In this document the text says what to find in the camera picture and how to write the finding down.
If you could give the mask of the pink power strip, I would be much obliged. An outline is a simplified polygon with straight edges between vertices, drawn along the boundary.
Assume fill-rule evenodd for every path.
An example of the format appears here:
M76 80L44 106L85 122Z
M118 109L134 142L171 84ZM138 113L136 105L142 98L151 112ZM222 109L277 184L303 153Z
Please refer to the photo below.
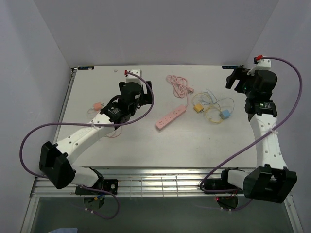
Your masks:
M174 110L166 114L162 119L160 119L156 124L155 127L158 130L163 130L165 127L167 127L170 123L172 123L174 120L176 120L178 117L180 117L182 114L186 112L186 106L185 105L179 105Z

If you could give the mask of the blue charger plug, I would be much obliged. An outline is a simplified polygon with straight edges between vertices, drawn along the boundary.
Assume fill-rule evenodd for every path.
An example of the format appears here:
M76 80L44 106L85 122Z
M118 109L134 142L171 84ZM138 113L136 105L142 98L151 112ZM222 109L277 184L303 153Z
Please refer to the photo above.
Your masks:
M231 116L231 113L228 109L225 109L225 110L222 110L220 113L219 113L219 116L222 120L225 120L225 119L228 119L230 116Z

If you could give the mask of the yellow charger plug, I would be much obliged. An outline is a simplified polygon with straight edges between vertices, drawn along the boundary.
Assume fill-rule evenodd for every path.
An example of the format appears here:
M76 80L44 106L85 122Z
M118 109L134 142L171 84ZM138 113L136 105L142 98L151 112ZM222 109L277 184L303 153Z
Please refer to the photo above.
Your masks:
M193 106L196 113L200 113L204 110L204 106L201 103L197 103Z

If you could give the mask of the pink charger plug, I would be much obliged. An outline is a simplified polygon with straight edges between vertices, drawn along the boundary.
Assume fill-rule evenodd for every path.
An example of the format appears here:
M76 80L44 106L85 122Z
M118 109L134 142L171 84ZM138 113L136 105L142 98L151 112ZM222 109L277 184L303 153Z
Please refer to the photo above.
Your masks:
M93 104L93 109L94 111L99 111L104 107L104 104L101 102L97 102L95 104Z

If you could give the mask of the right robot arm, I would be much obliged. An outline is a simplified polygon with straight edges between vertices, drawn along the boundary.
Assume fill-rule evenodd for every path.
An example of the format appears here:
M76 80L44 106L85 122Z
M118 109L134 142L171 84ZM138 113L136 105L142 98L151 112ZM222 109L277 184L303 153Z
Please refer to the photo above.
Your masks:
M238 168L227 168L221 174L220 189L226 193L235 188L249 199L283 203L297 181L281 155L276 105L270 99L277 83L277 75L268 70L251 72L237 68L226 79L230 89L238 81L235 91L246 95L245 112L253 130L257 153L255 169L248 173Z

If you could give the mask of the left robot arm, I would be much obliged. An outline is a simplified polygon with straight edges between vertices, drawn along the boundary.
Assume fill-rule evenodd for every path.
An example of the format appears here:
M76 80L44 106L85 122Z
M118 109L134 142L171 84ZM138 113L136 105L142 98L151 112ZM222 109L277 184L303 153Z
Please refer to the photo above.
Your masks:
M99 139L127 123L137 109L154 103L150 81L146 88L137 82L120 82L119 89L120 94L99 111L89 126L55 144L48 141L42 146L39 169L57 189L74 184L86 186L92 194L102 191L103 176L93 168L75 166L74 162Z

